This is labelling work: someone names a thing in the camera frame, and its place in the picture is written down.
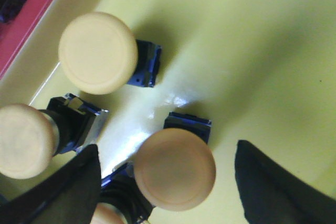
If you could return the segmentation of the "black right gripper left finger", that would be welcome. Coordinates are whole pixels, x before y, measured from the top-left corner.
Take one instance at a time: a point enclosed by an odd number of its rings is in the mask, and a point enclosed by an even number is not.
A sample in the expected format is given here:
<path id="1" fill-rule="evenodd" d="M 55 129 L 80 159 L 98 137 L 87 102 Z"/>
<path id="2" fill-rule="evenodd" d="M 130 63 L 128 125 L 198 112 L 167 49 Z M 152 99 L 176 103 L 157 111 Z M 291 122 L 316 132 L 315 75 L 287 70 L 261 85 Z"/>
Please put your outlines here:
<path id="1" fill-rule="evenodd" d="M 91 144 L 49 178 L 1 206 L 1 223 L 90 223 L 100 190 L 98 147 Z"/>

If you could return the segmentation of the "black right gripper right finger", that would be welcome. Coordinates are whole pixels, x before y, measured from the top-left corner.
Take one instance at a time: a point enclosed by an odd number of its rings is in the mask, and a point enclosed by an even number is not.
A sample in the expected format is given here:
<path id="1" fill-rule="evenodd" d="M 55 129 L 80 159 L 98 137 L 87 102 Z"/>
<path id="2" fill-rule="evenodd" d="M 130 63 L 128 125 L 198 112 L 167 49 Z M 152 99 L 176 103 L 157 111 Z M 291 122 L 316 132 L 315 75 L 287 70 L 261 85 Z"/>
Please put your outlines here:
<path id="1" fill-rule="evenodd" d="M 335 223 L 335 200 L 247 140 L 237 143 L 235 180 L 248 223 Z"/>

